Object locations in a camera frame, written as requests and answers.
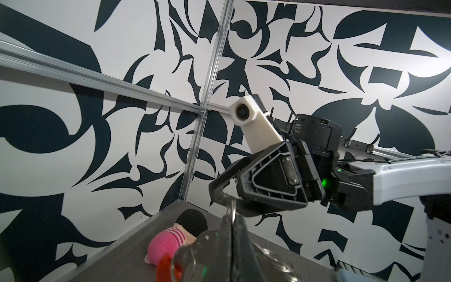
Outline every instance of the black and white wall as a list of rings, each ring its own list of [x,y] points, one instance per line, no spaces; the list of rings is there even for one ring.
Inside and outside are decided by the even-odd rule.
[[[199,104],[221,0],[0,0],[0,40]],[[54,281],[178,198],[196,114],[0,68],[0,280]]]
[[[235,1],[211,102],[229,106],[259,94],[272,116],[335,121],[343,135],[412,155],[451,149],[451,19],[350,7]],[[211,179],[247,156],[227,114],[210,112],[189,201],[215,215]],[[225,188],[236,195],[233,182]],[[248,229],[334,267],[338,260],[390,282],[416,281],[426,247],[418,198],[345,213],[333,205],[247,219]]]

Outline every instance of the red object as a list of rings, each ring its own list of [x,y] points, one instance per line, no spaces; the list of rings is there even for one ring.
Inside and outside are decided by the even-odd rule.
[[[172,262],[171,255],[164,254],[162,258],[160,259],[160,262],[156,266],[156,282],[172,282],[170,277],[170,264]],[[180,281],[183,275],[183,271],[178,267],[175,266],[174,269],[175,272],[175,278],[177,281]]]

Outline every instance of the light blue object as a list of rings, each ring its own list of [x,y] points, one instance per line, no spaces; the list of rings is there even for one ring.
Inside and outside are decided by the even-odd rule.
[[[337,282],[374,282],[374,280],[351,271],[340,269],[337,271]]]

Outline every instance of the black cable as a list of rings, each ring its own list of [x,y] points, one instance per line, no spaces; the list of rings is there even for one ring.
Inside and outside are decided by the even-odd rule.
[[[335,175],[335,177],[338,180],[340,180],[341,182],[351,183],[351,181],[347,177],[341,175],[338,172],[337,164],[338,164],[338,161],[339,161],[338,159],[339,158],[340,158],[340,154],[337,151],[334,151],[333,152],[333,157],[332,157],[332,174]]]
[[[375,160],[346,160],[346,159],[341,159],[338,161],[339,162],[390,162],[389,160],[375,161]]]

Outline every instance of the camera lens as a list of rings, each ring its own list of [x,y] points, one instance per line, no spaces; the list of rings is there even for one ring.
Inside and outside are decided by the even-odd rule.
[[[247,120],[249,118],[249,109],[245,104],[241,104],[236,108],[236,115],[240,120]]]

